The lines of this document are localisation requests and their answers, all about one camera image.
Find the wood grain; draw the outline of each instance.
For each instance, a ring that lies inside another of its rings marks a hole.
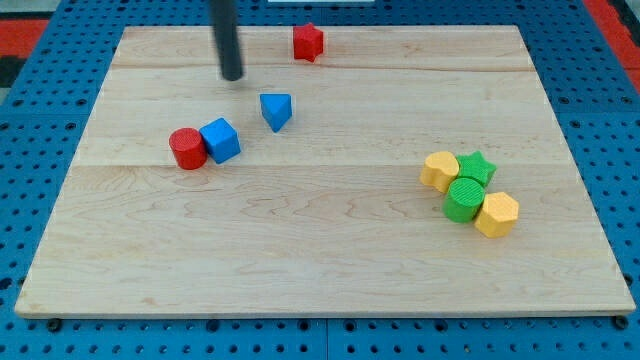
[[[31,318],[504,317],[635,308],[515,27],[128,28],[16,305]],[[289,92],[278,134],[260,92]],[[175,166],[225,116],[242,153]],[[520,202],[501,239],[441,211],[425,156],[480,150]]]

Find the blue block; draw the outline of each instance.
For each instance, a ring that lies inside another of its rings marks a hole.
[[[269,123],[271,130],[278,132],[291,118],[291,95],[260,94],[260,107],[262,116]]]
[[[217,164],[222,164],[240,153],[238,132],[224,118],[202,127],[200,134],[207,153]]]

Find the red block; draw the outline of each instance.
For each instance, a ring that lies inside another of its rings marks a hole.
[[[0,56],[26,59],[49,20],[0,20]]]
[[[193,128],[178,129],[169,137],[169,147],[173,151],[178,166],[194,170],[207,162],[207,150],[200,132]]]
[[[324,33],[312,23],[293,27],[293,58],[311,62],[324,51]]]

